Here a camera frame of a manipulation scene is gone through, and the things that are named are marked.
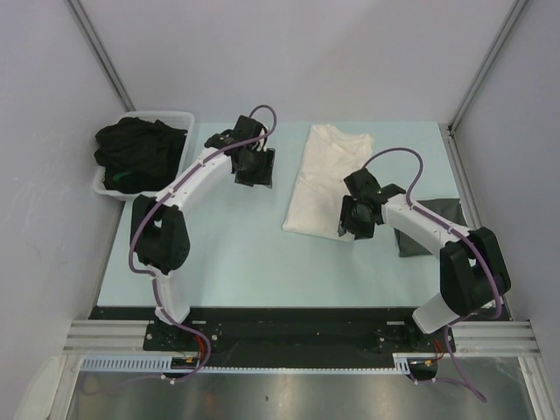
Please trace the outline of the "white floral t-shirt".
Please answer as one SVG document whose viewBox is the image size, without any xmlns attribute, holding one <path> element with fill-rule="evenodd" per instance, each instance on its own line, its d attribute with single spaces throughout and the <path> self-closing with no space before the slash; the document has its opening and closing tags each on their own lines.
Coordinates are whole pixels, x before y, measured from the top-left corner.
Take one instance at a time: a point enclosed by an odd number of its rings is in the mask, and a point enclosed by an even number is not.
<svg viewBox="0 0 560 420">
<path fill-rule="evenodd" d="M 340 235 L 344 178 L 372 156 L 373 137 L 347 134 L 331 124 L 314 124 L 304 147 L 283 230 L 329 240 L 351 242 Z"/>
</svg>

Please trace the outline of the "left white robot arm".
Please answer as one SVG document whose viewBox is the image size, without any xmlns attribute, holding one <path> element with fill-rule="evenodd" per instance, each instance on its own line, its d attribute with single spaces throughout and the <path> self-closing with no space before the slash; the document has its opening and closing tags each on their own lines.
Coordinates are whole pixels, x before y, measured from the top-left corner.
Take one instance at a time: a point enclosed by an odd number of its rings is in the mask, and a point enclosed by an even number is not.
<svg viewBox="0 0 560 420">
<path fill-rule="evenodd" d="M 156 317 L 166 323 L 162 337 L 174 349 L 188 347 L 193 339 L 193 328 L 183 322 L 191 307 L 174 296 L 172 279 L 191 250 L 188 214 L 228 176 L 242 186 L 271 188 L 276 151 L 266 143 L 276 127 L 276 112 L 268 105 L 240 115 L 232 129 L 210 136 L 196 160 L 169 185 L 133 201 L 129 268 L 149 277 Z"/>
</svg>

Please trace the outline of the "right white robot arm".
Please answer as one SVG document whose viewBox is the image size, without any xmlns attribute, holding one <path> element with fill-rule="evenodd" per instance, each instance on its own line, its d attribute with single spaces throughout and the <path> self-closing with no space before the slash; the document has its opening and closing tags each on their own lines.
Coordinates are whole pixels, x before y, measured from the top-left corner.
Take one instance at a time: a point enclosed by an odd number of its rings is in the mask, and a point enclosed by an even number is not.
<svg viewBox="0 0 560 420">
<path fill-rule="evenodd" d="M 464 319 L 511 289 L 508 269 L 495 233 L 460 226 L 414 201 L 400 186 L 380 186 L 365 168 L 344 178 L 349 194 L 342 199 L 339 235 L 371 239 L 387 225 L 417 242 L 439 261 L 439 293 L 412 313 L 403 329 L 405 344 L 423 351 L 435 331 Z"/>
</svg>

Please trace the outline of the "folded dark grey t-shirt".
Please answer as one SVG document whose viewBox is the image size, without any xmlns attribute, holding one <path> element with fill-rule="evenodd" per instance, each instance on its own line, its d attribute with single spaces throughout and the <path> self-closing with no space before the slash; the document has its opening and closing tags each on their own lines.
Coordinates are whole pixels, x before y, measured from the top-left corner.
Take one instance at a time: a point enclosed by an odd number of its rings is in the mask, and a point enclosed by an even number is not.
<svg viewBox="0 0 560 420">
<path fill-rule="evenodd" d="M 464 227 L 467 226 L 459 199 L 426 199 L 419 200 L 418 203 L 452 223 Z M 408 258 L 416 256 L 429 256 L 431 254 L 428 249 L 410 238 L 408 235 L 397 229 L 395 229 L 394 232 L 399 257 Z"/>
</svg>

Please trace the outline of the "black t-shirt pile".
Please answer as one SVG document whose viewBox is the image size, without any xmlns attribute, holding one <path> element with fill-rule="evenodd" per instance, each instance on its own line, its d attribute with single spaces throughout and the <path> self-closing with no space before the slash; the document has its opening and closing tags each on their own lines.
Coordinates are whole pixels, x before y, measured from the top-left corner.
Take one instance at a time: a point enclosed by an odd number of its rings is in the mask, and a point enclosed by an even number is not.
<svg viewBox="0 0 560 420">
<path fill-rule="evenodd" d="M 102 185 L 111 192 L 157 192 L 177 175 L 188 130 L 160 119 L 126 116 L 95 134 L 96 163 L 104 169 Z"/>
</svg>

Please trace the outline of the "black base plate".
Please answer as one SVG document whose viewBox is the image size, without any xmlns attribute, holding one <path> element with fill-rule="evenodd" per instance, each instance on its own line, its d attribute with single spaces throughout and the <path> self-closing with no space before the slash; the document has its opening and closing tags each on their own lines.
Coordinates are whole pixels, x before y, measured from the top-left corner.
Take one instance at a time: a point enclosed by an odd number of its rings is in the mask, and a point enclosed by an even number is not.
<svg viewBox="0 0 560 420">
<path fill-rule="evenodd" d="M 150 307 L 96 306 L 92 320 L 144 320 L 143 350 L 199 355 L 211 368 L 388 368 L 395 353 L 455 350 L 458 330 L 421 334 L 412 308 L 195 307 L 184 328 Z"/>
</svg>

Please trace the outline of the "aluminium frame rail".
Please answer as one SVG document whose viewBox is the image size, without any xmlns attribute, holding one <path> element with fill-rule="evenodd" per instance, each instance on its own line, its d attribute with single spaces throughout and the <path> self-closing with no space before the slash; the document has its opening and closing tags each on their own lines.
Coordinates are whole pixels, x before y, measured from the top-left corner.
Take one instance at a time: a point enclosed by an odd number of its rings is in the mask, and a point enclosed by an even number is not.
<svg viewBox="0 0 560 420">
<path fill-rule="evenodd" d="M 145 320 L 74 321 L 64 345 L 67 354 L 175 354 L 144 348 L 152 341 Z M 541 351 L 528 321 L 463 321 L 451 328 L 459 357 L 539 357 Z"/>
</svg>

